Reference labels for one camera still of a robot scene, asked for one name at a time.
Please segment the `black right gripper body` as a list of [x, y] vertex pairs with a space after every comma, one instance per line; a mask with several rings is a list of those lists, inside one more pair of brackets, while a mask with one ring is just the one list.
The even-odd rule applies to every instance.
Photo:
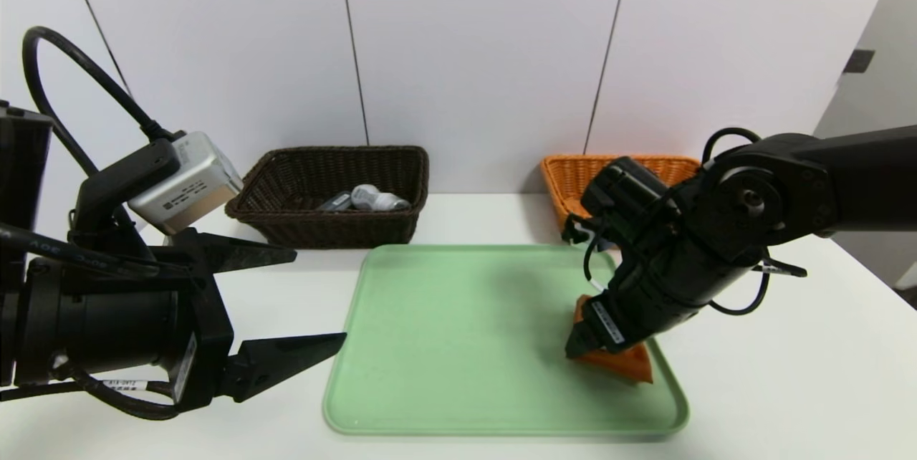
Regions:
[[584, 277], [596, 288], [582, 318], [605, 332], [603, 349], [619, 353], [668, 332], [708, 304], [708, 257], [693, 244], [648, 249], [620, 246], [621, 263], [610, 278], [592, 269], [596, 251], [584, 254]]

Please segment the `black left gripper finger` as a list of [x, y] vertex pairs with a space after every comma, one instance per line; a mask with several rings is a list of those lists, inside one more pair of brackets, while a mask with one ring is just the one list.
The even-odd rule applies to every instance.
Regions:
[[242, 403], [312, 366], [333, 358], [346, 332], [245, 340], [227, 358], [226, 397]]
[[297, 257], [297, 251], [286, 247], [229, 236], [198, 234], [198, 242], [214, 274], [291, 264]]

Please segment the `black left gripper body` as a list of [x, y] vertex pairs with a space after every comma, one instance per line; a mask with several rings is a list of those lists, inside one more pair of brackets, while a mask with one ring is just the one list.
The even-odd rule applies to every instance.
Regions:
[[[199, 231], [189, 228], [153, 248], [154, 277], [63, 274], [56, 378], [124, 413], [181, 413], [207, 406], [225, 380], [234, 332]], [[167, 372], [147, 389], [161, 404], [132, 398], [96, 374], [140, 365]]]

